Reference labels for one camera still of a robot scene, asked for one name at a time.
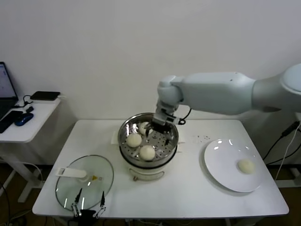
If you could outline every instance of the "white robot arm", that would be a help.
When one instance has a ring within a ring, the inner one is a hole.
[[[197,73],[168,76],[158,85],[153,122],[181,124],[173,114],[179,105],[193,110],[234,115],[251,109],[301,112],[301,64],[280,75],[253,80],[240,73]]]

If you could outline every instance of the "blue mouse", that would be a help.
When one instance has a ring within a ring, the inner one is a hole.
[[[25,123],[27,123],[32,118],[33,118],[33,113],[24,113],[24,114],[21,114],[15,120],[15,125],[16,126],[23,126]]]

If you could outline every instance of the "steamed bun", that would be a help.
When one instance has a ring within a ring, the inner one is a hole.
[[[131,133],[128,135],[126,142],[130,147],[138,147],[142,142],[142,138],[139,134]]]
[[[139,151],[139,156],[145,161],[151,161],[155,158],[155,149],[150,145],[143,146]]]
[[[245,174],[252,174],[255,172],[255,165],[249,159],[242,159],[238,162],[238,168]]]

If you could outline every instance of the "black phone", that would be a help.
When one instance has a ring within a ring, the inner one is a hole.
[[[0,121],[0,133],[3,133],[21,115],[21,111],[11,111]]]
[[[53,101],[57,99],[58,95],[60,95],[60,92],[44,92],[44,91],[37,91],[35,92],[30,99],[31,100],[48,100]]]

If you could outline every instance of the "table leg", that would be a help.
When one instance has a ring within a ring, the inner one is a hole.
[[[232,225],[229,218],[225,219],[225,223],[226,223],[226,226],[231,226]]]
[[[31,182],[32,184],[38,185],[40,181],[34,176],[33,173],[27,169],[24,164],[19,163],[18,158],[16,158],[10,151],[4,151],[0,148],[0,156],[1,158],[11,166],[16,172],[18,172],[27,182]]]
[[[239,220],[234,226],[254,226],[258,221],[262,220],[263,218],[245,218]]]
[[[27,181],[27,184],[22,191],[18,202],[25,202],[33,188],[43,187],[43,182],[38,180],[39,172],[37,170],[35,170],[34,173],[31,173],[30,170],[24,166],[24,164],[19,163],[18,158],[16,158],[10,151],[5,151],[2,148],[0,148],[0,156]]]
[[[8,178],[6,179],[6,181],[3,184],[3,187],[6,189],[8,184],[10,183],[11,179],[14,177],[16,171],[11,171],[10,175],[8,176]],[[0,196],[2,195],[2,193],[4,192],[3,188],[0,189]]]
[[[39,171],[36,169],[33,172],[34,176],[38,177],[40,175]],[[29,196],[29,193],[32,191],[33,188],[39,188],[41,189],[43,187],[44,183],[40,181],[37,185],[33,184],[31,182],[28,182],[23,189],[21,195],[19,196],[18,202],[26,202],[27,197]]]
[[[294,180],[276,180],[278,188],[284,187],[301,187],[301,174],[296,168],[290,169],[292,174],[295,176]]]

